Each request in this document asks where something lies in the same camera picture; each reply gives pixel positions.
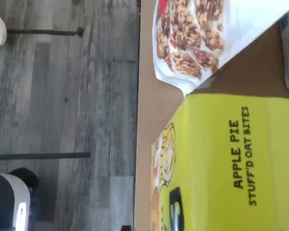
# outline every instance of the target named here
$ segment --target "cereal box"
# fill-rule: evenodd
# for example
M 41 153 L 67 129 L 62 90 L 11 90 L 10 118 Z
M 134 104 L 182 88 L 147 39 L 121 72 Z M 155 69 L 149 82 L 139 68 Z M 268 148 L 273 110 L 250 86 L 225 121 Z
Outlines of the cereal box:
M 189 95 L 151 163 L 153 231 L 289 231 L 288 99 Z

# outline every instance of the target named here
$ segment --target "wooden table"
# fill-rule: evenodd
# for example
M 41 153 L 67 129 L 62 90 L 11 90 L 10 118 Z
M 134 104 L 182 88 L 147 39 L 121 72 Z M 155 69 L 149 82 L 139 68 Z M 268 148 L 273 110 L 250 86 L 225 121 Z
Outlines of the wooden table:
M 154 0 L 142 2 L 138 95 L 138 137 L 135 186 L 135 227 L 150 230 L 151 144 L 183 100 L 175 87 L 155 78 L 152 61 Z M 273 25 L 224 66 L 213 85 L 199 92 L 289 98 L 284 79 L 279 25 Z

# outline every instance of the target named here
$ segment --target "floorboard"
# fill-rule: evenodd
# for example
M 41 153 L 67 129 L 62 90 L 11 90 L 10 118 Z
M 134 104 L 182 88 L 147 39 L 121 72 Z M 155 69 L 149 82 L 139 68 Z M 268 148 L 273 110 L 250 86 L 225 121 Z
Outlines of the floorboard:
M 134 0 L 1 0 L 0 154 L 91 152 L 87 159 L 6 160 L 39 178 L 30 230 L 117 231 L 131 225 L 139 7 Z

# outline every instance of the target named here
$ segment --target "white bag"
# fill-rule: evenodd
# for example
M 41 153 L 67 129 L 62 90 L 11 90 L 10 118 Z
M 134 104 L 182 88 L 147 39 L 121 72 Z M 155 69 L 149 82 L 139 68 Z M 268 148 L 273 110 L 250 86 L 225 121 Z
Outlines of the white bag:
M 157 0 L 152 38 L 159 80 L 184 96 L 289 10 L 289 0 Z

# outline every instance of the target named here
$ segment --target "black metal rod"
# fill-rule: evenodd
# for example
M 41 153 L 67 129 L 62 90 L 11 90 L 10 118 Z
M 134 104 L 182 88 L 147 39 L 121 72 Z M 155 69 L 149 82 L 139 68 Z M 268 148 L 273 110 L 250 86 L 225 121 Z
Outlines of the black metal rod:
M 2 154 L 0 160 L 46 160 L 90 158 L 90 152 L 83 153 L 39 153 L 39 154 Z
M 59 35 L 59 36 L 74 36 L 83 37 L 84 28 L 78 27 L 77 31 L 62 31 L 62 30 L 16 30 L 7 29 L 8 34 L 35 34 L 35 35 Z

